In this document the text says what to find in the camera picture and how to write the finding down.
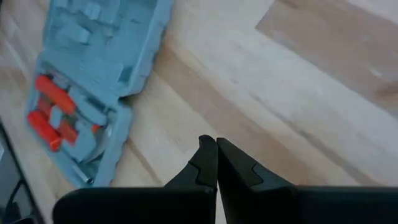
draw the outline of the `tool case lid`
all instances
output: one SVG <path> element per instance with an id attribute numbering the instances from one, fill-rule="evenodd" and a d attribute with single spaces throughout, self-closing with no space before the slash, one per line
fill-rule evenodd
<path id="1" fill-rule="evenodd" d="M 139 93 L 171 5 L 172 0 L 53 0 L 39 57 L 90 93 Z"/>

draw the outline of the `gray plastic tool case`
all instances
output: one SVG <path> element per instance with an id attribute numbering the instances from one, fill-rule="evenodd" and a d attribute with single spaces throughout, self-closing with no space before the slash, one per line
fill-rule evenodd
<path id="1" fill-rule="evenodd" d="M 87 131 L 87 121 L 78 120 L 75 145 L 62 140 L 58 152 L 34 132 L 76 187 L 107 186 L 114 178 L 132 121 L 130 107 L 119 99 L 143 89 L 171 6 L 172 0 L 51 1 L 27 115 L 41 97 L 35 80 L 46 74 L 68 92 L 89 122 L 102 125 L 94 135 Z M 54 129 L 62 115 L 57 106 L 52 108 L 49 123 Z"/>

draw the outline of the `tool case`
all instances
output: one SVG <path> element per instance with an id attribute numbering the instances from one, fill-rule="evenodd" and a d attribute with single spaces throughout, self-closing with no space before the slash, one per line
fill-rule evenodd
<path id="1" fill-rule="evenodd" d="M 172 0 L 52 0 L 27 122 L 77 188 L 114 178 Z"/>

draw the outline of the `dark object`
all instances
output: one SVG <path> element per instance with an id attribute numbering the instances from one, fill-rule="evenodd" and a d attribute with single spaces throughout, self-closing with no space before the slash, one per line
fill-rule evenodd
<path id="1" fill-rule="evenodd" d="M 0 223 L 44 223 L 1 120 L 0 147 L 0 198 L 7 197 L 5 205 L 0 203 Z"/>
<path id="2" fill-rule="evenodd" d="M 199 140 L 165 187 L 77 190 L 54 223 L 214 223 L 217 180 L 228 223 L 398 223 L 398 189 L 295 186 L 226 139 Z"/>

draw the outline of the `wooden floor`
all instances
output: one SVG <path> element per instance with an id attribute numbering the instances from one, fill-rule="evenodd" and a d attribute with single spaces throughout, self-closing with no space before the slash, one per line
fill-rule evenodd
<path id="1" fill-rule="evenodd" d="M 161 186 L 209 134 L 295 184 L 398 185 L 398 3 L 175 0 L 112 186 Z M 48 0 L 3 0 L 0 116 L 47 221 L 73 190 L 24 121 Z M 218 223 L 225 222 L 222 211 Z"/>

